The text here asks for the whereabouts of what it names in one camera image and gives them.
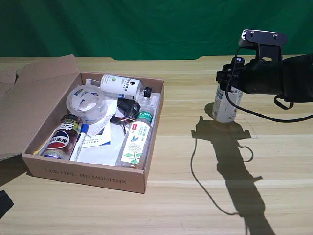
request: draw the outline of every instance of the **tape roll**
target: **tape roll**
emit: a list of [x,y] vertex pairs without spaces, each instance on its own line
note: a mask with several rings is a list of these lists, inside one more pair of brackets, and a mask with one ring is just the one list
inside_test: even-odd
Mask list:
[[103,91],[95,85],[81,85],[67,96],[68,110],[80,117],[84,124],[94,124],[107,112]]

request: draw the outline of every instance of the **plastic bottle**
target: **plastic bottle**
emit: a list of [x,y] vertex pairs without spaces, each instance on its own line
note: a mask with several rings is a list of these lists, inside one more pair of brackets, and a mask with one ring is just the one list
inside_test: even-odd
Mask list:
[[150,106],[151,98],[140,99],[140,110],[136,121],[132,122],[125,136],[115,166],[143,169],[152,132],[154,108]]
[[[235,57],[232,59],[230,65],[225,65],[225,67],[223,67],[223,70],[232,71],[234,60]],[[245,60],[243,58],[237,57],[236,60],[236,68],[244,65]],[[226,87],[226,83],[218,84],[212,110],[213,119],[221,123],[233,122],[237,114],[237,108],[230,104],[226,98]],[[237,88],[231,87],[228,96],[234,104],[239,105],[243,92]]]
[[119,94],[119,98],[138,101],[144,95],[146,88],[140,80],[105,74],[101,79],[100,89]]

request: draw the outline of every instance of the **plastic container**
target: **plastic container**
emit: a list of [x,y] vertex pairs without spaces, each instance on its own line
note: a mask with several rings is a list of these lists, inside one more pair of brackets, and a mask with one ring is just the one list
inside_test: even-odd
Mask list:
[[67,96],[67,108],[88,125],[101,120],[107,112],[104,94],[95,85],[81,85],[72,90]]
[[[233,122],[236,117],[237,108],[228,102],[226,98],[226,88],[223,88],[224,87],[221,87],[220,84],[217,87],[212,116],[213,119],[218,122],[230,123]],[[243,96],[243,92],[234,87],[231,87],[230,92],[228,92],[228,96],[234,104],[239,105]]]
[[124,138],[115,166],[143,169],[145,166],[154,108],[142,104],[136,121],[132,122]]
[[119,94],[119,98],[138,101],[144,95],[145,87],[140,80],[105,74],[100,89],[104,92]]

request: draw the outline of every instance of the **green screen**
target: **green screen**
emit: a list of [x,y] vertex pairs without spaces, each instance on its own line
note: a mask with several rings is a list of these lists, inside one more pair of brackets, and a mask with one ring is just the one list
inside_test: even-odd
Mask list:
[[287,36],[313,53],[312,0],[1,0],[0,56],[116,60],[232,55],[244,29]]

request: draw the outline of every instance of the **wooden table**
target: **wooden table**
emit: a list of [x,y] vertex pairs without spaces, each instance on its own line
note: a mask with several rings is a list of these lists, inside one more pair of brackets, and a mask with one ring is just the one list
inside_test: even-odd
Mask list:
[[[41,59],[0,58],[0,68]],[[239,111],[235,123],[218,125],[208,115],[215,74],[230,59],[77,58],[82,71],[165,79],[147,191],[34,178],[20,158],[2,161],[0,189],[15,205],[0,220],[0,234],[244,235],[247,229],[252,235],[311,235],[313,120],[282,124]],[[310,103],[284,111],[273,96],[244,94],[241,105],[276,118],[312,113]],[[195,176],[209,195],[191,174],[192,156]]]

